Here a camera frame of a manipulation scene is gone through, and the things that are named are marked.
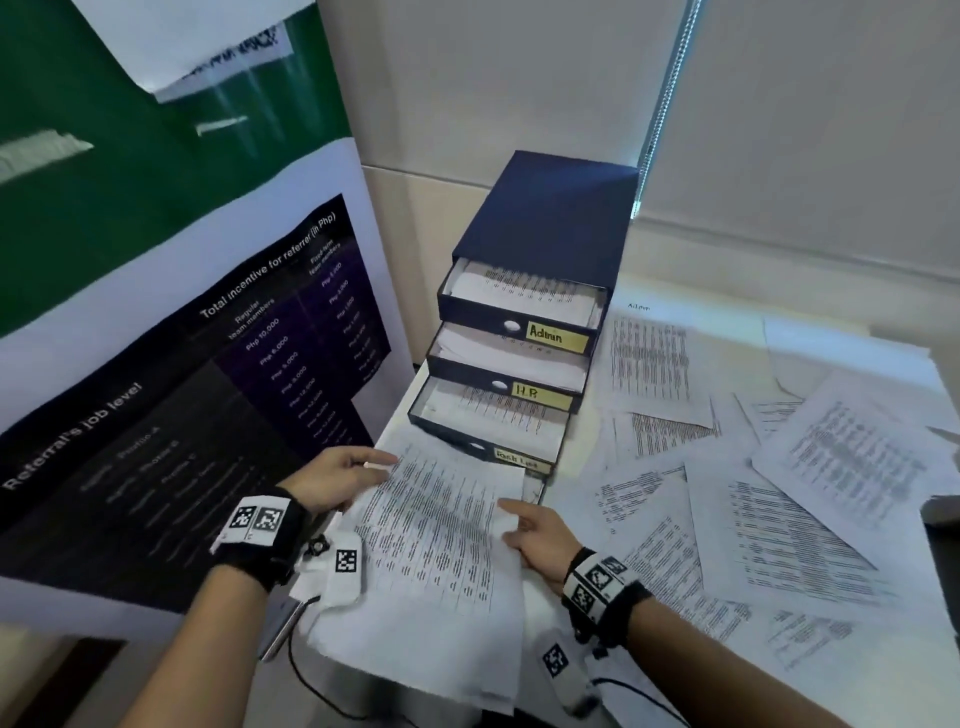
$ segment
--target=forearm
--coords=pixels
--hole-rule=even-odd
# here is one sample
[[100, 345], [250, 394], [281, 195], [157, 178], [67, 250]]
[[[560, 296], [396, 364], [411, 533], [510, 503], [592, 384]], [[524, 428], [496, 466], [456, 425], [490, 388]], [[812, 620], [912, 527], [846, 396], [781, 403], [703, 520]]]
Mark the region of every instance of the forearm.
[[121, 728], [241, 726], [266, 604], [252, 577], [214, 568]]
[[655, 599], [631, 614], [627, 648], [694, 728], [846, 726]]

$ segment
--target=hand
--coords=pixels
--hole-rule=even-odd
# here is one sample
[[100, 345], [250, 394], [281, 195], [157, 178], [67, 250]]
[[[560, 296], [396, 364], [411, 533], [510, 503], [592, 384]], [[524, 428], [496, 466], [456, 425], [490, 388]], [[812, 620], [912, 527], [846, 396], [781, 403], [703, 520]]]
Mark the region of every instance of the hand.
[[512, 498], [501, 498], [496, 504], [520, 516], [519, 529], [503, 534], [507, 546], [517, 549], [524, 565], [537, 571], [550, 589], [560, 594], [566, 570], [583, 545], [553, 508]]
[[279, 487], [316, 515], [353, 500], [390, 476], [378, 468], [364, 468], [364, 463], [395, 465], [396, 456], [373, 448], [327, 448]]

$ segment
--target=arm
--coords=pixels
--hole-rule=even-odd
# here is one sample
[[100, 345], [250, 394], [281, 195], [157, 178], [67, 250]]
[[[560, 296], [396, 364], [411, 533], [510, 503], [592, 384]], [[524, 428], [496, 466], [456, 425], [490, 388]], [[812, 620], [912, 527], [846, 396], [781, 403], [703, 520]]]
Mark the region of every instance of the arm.
[[[387, 479], [363, 463], [392, 465], [372, 448], [328, 448], [280, 487], [313, 514]], [[267, 592], [230, 566], [214, 567], [180, 631], [121, 722], [121, 728], [236, 728], [243, 725]]]
[[[525, 565], [538, 571], [554, 593], [560, 594], [580, 542], [551, 508], [511, 499], [501, 499], [499, 505], [520, 516], [519, 530], [504, 534], [504, 541], [518, 549]], [[652, 597], [639, 602], [631, 613], [627, 649], [667, 699], [698, 728], [847, 725]]]

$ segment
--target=standing banner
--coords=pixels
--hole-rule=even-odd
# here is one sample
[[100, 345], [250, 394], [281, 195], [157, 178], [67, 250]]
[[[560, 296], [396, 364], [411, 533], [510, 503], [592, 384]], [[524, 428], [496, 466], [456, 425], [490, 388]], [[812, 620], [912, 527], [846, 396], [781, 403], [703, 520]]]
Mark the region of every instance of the standing banner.
[[413, 377], [316, 7], [149, 93], [0, 6], [0, 621], [136, 638], [240, 497]]

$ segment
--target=wire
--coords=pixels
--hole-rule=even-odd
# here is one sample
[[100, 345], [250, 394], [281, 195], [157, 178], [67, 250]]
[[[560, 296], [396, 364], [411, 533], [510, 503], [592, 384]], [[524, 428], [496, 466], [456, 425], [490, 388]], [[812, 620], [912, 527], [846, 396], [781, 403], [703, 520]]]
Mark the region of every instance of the wire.
[[[311, 604], [316, 604], [318, 601], [320, 601], [320, 598], [318, 596], [314, 596], [312, 598], [307, 599], [303, 603], [303, 606], [309, 607]], [[310, 683], [306, 681], [306, 678], [303, 677], [303, 675], [300, 673], [300, 668], [297, 667], [297, 663], [294, 661], [294, 631], [296, 626], [297, 626], [296, 623], [294, 623], [293, 627], [291, 627], [290, 629], [290, 635], [287, 637], [287, 658], [289, 658], [290, 667], [293, 668], [294, 674], [297, 675], [297, 679], [300, 680], [300, 684], [303, 685], [305, 688], [307, 688], [309, 691], [311, 691], [314, 695], [319, 697], [326, 704], [327, 708], [332, 710], [334, 713], [336, 713], [340, 717], [346, 718], [347, 720], [382, 720], [383, 718], [376, 717], [376, 716], [352, 716], [350, 713], [347, 713], [347, 711], [341, 710], [339, 706], [334, 704], [329, 698], [327, 698], [324, 694], [322, 694], [320, 691], [318, 691], [316, 688], [314, 688], [312, 685], [310, 685]], [[419, 728], [417, 723], [415, 723], [413, 720], [411, 720], [404, 714], [397, 713], [394, 716], [387, 716], [387, 718], [391, 718], [391, 717], [399, 718], [404, 723], [411, 726], [411, 728]]]
[[686, 728], [690, 728], [690, 724], [687, 723], [683, 718], [681, 718], [681, 717], [678, 716], [676, 713], [674, 713], [673, 711], [671, 711], [669, 708], [667, 708], [665, 705], [663, 705], [663, 703], [661, 703], [661, 702], [660, 702], [659, 700], [657, 700], [656, 698], [651, 697], [651, 696], [648, 695], [646, 692], [642, 691], [640, 688], [635, 688], [633, 685], [629, 685], [629, 684], [627, 684], [627, 683], [622, 683], [622, 682], [620, 682], [619, 680], [614, 680], [614, 679], [611, 678], [611, 677], [598, 677], [598, 678], [596, 678], [595, 680], [591, 680], [590, 682], [592, 682], [594, 685], [602, 685], [603, 683], [610, 683], [611, 685], [616, 685], [616, 686], [619, 687], [619, 688], [626, 688], [628, 691], [635, 692], [637, 695], [640, 695], [640, 696], [642, 696], [642, 697], [645, 697], [647, 700], [649, 700], [651, 703], [653, 703], [654, 705], [656, 705], [658, 708], [660, 708], [660, 709], [661, 709], [662, 711], [664, 711], [665, 713], [669, 714], [669, 715], [670, 715], [671, 717], [673, 717], [675, 720], [678, 720], [680, 723], [682, 723], [683, 725], [685, 725]]

